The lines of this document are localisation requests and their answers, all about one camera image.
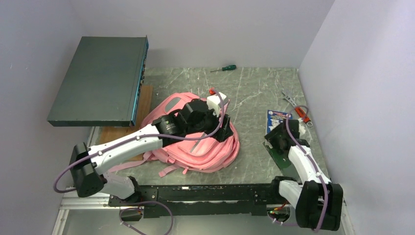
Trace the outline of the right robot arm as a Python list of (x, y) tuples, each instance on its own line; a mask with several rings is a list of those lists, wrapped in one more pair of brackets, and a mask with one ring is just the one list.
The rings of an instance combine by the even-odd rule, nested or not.
[(325, 176), (318, 166), (309, 143), (300, 138), (299, 121), (284, 119), (276, 126), (267, 126), (264, 139), (264, 146), (280, 170), (294, 168), (296, 171), (278, 178), (277, 185), (269, 191), (271, 200), (275, 203), (287, 200), (301, 228), (337, 231), (343, 188)]

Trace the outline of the blue cover book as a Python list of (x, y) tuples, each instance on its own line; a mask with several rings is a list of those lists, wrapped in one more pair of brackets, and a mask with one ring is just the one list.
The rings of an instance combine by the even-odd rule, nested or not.
[(267, 110), (266, 113), (266, 132), (270, 133), (275, 127), (285, 122), (288, 113), (274, 110)]

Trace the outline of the pink student backpack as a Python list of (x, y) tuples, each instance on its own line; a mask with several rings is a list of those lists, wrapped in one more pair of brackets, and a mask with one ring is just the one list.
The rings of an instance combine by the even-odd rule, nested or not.
[[(190, 92), (170, 95), (143, 119), (140, 127), (150, 124), (156, 118), (175, 109), (183, 108), (187, 102), (196, 98), (199, 98), (199, 96)], [(235, 160), (240, 149), (239, 136), (232, 123), (230, 128), (233, 134), (224, 142), (219, 142), (212, 137), (196, 141), (181, 141), (161, 149), (145, 152), (142, 161), (128, 161), (112, 167), (109, 171), (115, 172), (128, 169), (149, 161), (161, 161), (170, 164), (159, 172), (160, 177), (164, 177), (179, 168), (184, 169), (183, 174), (188, 171), (204, 173), (218, 171), (229, 166)]]

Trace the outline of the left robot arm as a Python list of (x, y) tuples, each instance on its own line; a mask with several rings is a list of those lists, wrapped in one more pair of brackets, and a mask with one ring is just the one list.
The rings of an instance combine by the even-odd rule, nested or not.
[(127, 205), (140, 201), (141, 192), (134, 177), (120, 177), (110, 169), (136, 155), (158, 150), (182, 141), (197, 140), (191, 134), (204, 133), (224, 142), (233, 132), (226, 114), (227, 99), (217, 93), (206, 100), (193, 99), (183, 108), (176, 109), (152, 121), (140, 130), (114, 141), (88, 147), (85, 143), (74, 146), (68, 170), (74, 191), (81, 198), (99, 192), (113, 194)]

